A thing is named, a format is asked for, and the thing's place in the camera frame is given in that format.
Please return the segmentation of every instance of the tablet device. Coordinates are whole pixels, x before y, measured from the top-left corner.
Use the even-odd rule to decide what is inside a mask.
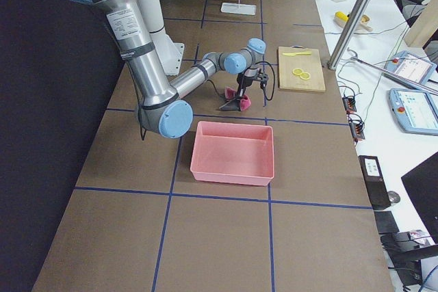
[[[405,132],[438,135],[438,109],[428,92],[391,89],[389,102]]]
[[[437,65],[423,57],[402,51],[395,54],[394,58],[386,63],[385,68],[399,77],[424,85]]]

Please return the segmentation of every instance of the metal pole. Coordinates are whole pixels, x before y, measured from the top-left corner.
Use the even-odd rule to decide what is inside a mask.
[[[353,7],[348,21],[342,31],[341,36],[336,44],[335,50],[333,51],[330,60],[328,61],[328,68],[335,70],[338,65],[342,54],[346,50],[350,39],[355,32],[356,26],[362,18],[363,12],[365,11],[370,0],[356,0],[355,6]]]

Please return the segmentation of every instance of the pink basket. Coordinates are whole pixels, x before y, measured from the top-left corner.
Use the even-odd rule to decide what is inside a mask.
[[[190,171],[198,181],[266,186],[274,178],[272,127],[200,121]]]

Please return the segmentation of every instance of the white label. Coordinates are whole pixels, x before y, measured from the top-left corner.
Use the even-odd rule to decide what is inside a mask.
[[[108,14],[107,18],[117,40],[126,39],[141,33],[136,15],[130,8]]]
[[[365,168],[367,168],[368,176],[379,177],[377,161],[373,159],[365,159]]]

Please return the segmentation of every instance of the device screen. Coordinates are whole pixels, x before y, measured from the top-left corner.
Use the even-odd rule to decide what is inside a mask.
[[[433,64],[412,54],[406,54],[402,63],[397,67],[395,74],[414,82],[420,82]]]
[[[429,100],[422,92],[398,91],[406,115],[412,127],[419,129],[438,129],[438,119]]]

